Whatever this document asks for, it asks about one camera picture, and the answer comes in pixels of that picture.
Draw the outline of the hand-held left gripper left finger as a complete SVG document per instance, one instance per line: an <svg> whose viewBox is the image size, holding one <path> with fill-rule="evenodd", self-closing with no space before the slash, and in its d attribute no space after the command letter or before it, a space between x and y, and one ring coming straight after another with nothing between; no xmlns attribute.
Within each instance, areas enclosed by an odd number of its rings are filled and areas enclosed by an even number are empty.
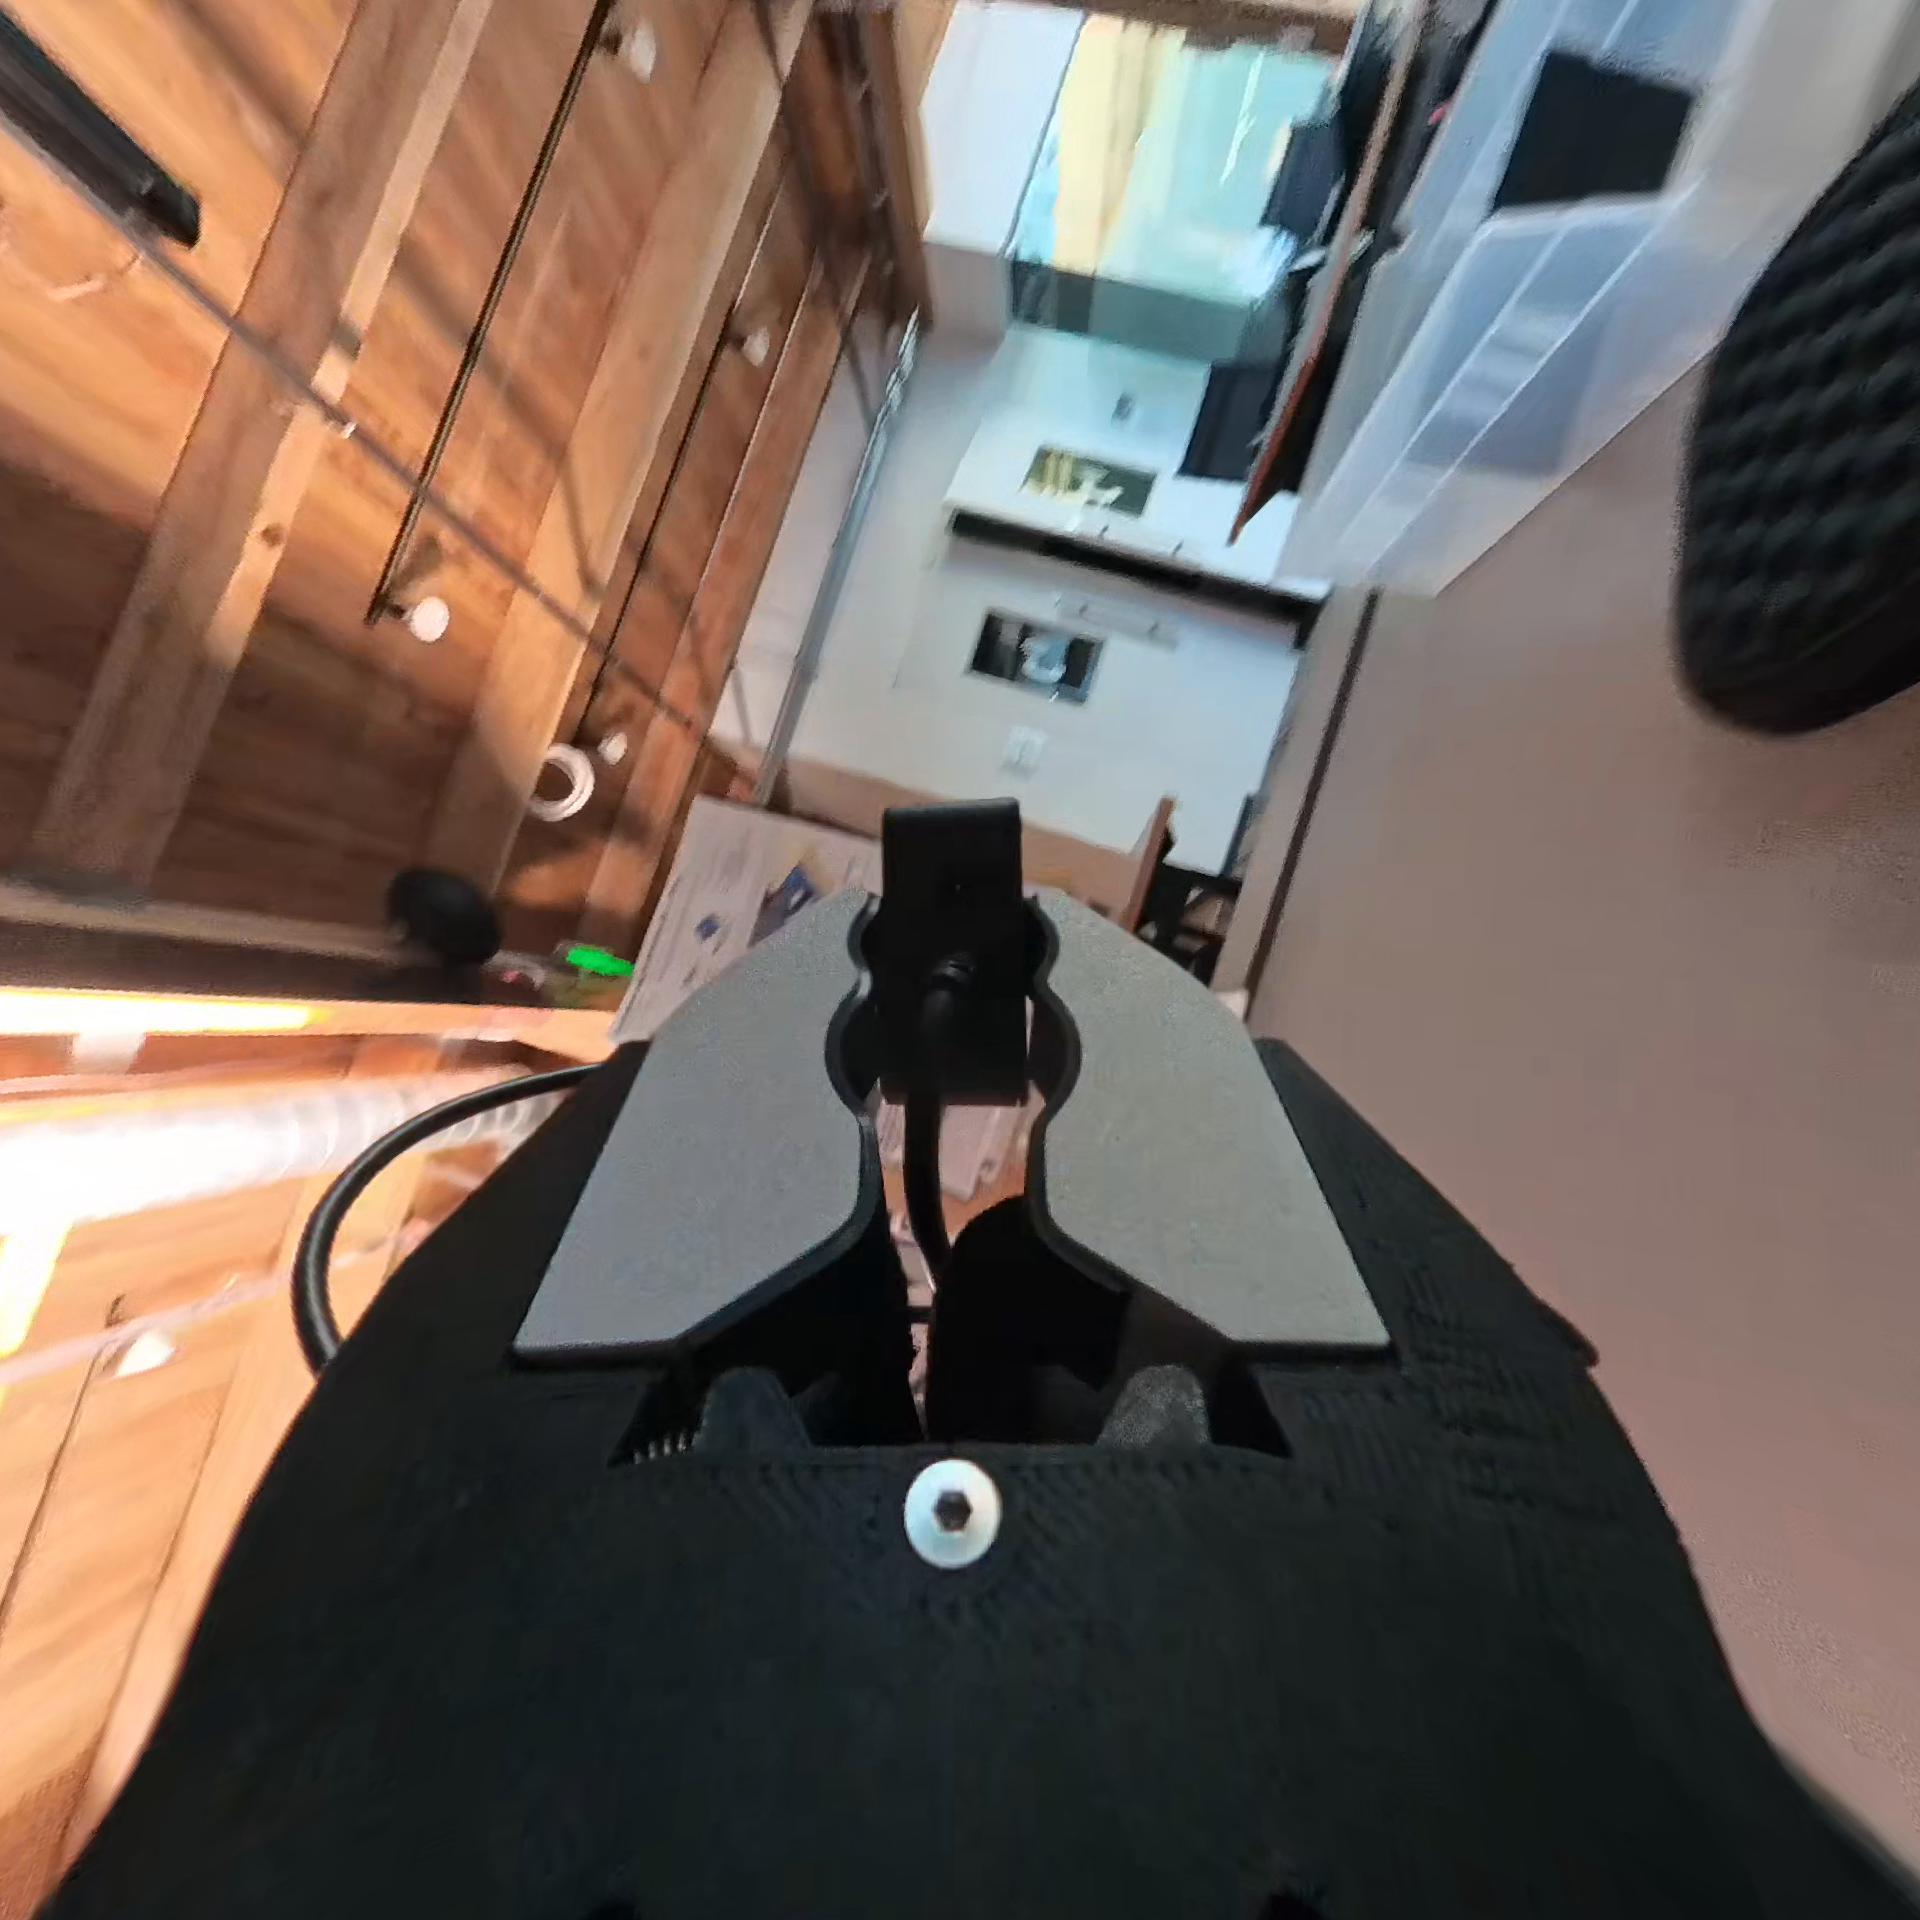
<svg viewBox="0 0 1920 1920"><path fill-rule="evenodd" d="M845 888L659 1023L514 1337L526 1364L689 1355L868 1231L881 1199Z"/></svg>

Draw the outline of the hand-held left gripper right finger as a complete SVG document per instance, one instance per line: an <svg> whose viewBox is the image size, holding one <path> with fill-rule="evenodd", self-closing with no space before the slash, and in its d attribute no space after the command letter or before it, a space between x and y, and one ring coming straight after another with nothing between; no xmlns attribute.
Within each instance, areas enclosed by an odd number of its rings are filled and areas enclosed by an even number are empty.
<svg viewBox="0 0 1920 1920"><path fill-rule="evenodd" d="M1229 1351L1383 1355L1387 1328L1239 1016L1066 893L1039 888L1027 908L1039 1238Z"/></svg>

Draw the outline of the clear plastic storage box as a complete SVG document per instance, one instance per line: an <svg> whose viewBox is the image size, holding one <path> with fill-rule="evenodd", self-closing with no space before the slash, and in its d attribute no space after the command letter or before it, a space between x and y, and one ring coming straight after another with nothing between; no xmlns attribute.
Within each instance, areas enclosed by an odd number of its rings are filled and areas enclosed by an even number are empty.
<svg viewBox="0 0 1920 1920"><path fill-rule="evenodd" d="M1696 91L1655 199L1490 210L1550 51ZM1708 359L1916 81L1916 4L1493 4L1365 281L1277 574L1436 595Z"/></svg>

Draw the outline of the wooden backboard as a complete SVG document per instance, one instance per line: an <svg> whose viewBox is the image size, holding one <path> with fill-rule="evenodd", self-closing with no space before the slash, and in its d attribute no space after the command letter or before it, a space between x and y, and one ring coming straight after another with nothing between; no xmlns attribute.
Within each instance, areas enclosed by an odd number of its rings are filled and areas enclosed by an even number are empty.
<svg viewBox="0 0 1920 1920"><path fill-rule="evenodd" d="M1163 795L1152 809L1134 851L1128 855L1123 891L1107 910L1107 919L1123 932L1136 935L1146 914L1155 876L1173 844L1177 799Z"/></svg>

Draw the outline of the black ceiling dome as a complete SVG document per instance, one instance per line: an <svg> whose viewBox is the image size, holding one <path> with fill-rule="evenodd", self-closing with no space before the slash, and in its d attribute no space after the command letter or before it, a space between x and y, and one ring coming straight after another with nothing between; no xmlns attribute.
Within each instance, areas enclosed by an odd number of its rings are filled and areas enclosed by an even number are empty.
<svg viewBox="0 0 1920 1920"><path fill-rule="evenodd" d="M385 914L398 941L446 973L482 968L502 950L491 901L453 872L421 866L398 871L385 888Z"/></svg>

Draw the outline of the black honeycomb cushion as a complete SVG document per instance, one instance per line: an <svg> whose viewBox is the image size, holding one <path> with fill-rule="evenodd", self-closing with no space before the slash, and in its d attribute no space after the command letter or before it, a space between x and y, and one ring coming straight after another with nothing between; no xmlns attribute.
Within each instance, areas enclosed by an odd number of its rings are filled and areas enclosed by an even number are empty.
<svg viewBox="0 0 1920 1920"><path fill-rule="evenodd" d="M1916 87L1742 297L1678 509L1672 639L1697 709L1804 736L1916 688Z"/></svg>

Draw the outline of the black rectangular item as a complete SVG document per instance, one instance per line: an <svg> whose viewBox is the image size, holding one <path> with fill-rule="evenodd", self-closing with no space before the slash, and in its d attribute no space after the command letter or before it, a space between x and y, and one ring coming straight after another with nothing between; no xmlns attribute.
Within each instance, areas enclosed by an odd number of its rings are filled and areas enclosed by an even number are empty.
<svg viewBox="0 0 1920 1920"><path fill-rule="evenodd" d="M1662 197L1696 105L1665 76L1548 51L1490 212Z"/></svg>

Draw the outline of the silver ceiling duct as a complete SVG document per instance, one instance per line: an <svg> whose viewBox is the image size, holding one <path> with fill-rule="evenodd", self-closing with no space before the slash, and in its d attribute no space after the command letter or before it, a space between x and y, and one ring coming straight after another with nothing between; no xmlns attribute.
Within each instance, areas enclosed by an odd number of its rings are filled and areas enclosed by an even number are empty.
<svg viewBox="0 0 1920 1920"><path fill-rule="evenodd" d="M1 1232L72 1227L335 1170L487 1072L375 1077L140 1113L4 1123Z"/></svg>

